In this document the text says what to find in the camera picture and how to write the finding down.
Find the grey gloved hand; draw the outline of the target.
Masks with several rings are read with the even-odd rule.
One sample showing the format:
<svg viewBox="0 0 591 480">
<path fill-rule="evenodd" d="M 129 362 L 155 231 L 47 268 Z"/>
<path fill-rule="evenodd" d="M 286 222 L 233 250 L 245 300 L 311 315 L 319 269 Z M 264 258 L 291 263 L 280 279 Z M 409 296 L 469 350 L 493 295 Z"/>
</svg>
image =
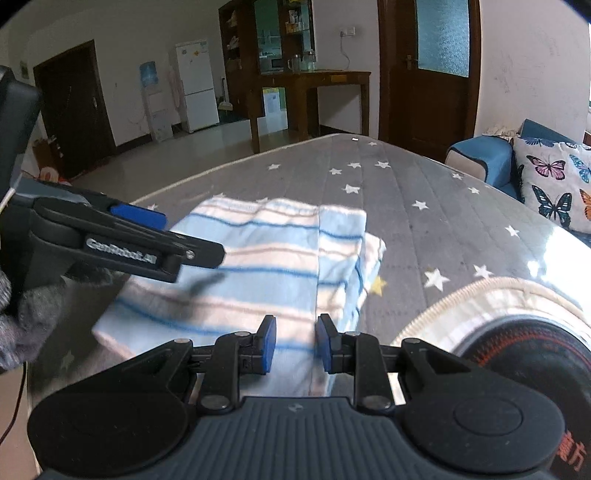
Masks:
<svg viewBox="0 0 591 480">
<path fill-rule="evenodd" d="M 106 308 L 106 296 L 125 279 L 121 272 L 81 264 L 54 284 L 19 294 L 2 274 L 1 371 L 36 360 L 60 323 L 95 321 Z"/>
</svg>

